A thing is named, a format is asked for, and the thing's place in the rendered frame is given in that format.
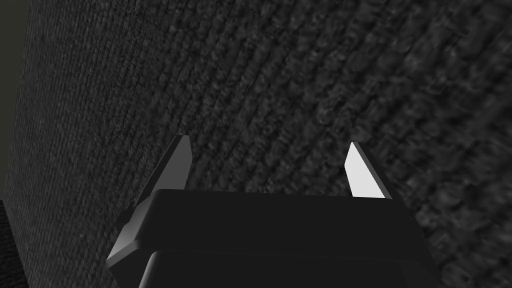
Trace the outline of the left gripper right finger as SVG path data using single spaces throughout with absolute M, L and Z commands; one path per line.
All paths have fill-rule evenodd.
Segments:
M 367 153 L 358 142 L 350 143 L 344 169 L 351 196 L 356 198 L 393 198 Z

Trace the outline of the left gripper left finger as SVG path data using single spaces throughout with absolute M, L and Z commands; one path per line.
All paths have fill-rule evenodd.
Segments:
M 188 135 L 176 135 L 146 182 L 137 203 L 141 204 L 159 189 L 183 190 L 192 164 Z

